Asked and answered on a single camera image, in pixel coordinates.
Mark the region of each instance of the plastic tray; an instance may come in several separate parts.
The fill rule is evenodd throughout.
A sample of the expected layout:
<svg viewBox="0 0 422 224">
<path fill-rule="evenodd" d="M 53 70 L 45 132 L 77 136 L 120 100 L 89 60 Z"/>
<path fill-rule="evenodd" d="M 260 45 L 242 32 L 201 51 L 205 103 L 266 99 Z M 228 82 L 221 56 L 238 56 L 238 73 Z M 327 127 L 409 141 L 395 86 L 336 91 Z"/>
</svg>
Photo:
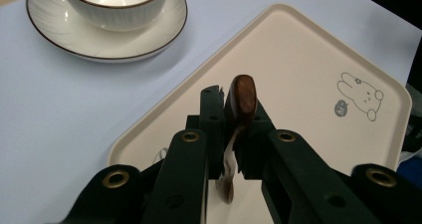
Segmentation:
<svg viewBox="0 0 422 224">
<path fill-rule="evenodd" d="M 300 133 L 332 168 L 360 163 L 396 169 L 411 110 L 407 91 L 294 8 L 275 4 L 207 60 L 113 145 L 108 164 L 151 165 L 199 94 L 228 91 L 240 74 L 254 78 L 276 128 Z M 232 205 L 210 183 L 208 223 L 272 223 L 259 181 L 235 177 Z"/>
</svg>

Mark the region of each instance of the table surface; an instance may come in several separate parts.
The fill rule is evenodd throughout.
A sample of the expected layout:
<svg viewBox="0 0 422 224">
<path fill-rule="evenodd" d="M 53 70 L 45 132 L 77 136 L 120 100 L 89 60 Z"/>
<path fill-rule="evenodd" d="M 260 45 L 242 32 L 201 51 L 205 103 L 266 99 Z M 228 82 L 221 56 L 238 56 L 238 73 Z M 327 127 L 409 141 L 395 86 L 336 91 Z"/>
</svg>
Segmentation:
<svg viewBox="0 0 422 224">
<path fill-rule="evenodd" d="M 402 85 L 422 35 L 370 0 L 187 3 L 185 29 L 165 51 L 101 64 L 44 40 L 25 0 L 0 0 L 0 223 L 61 221 L 112 144 L 271 4 L 295 7 Z"/>
</svg>

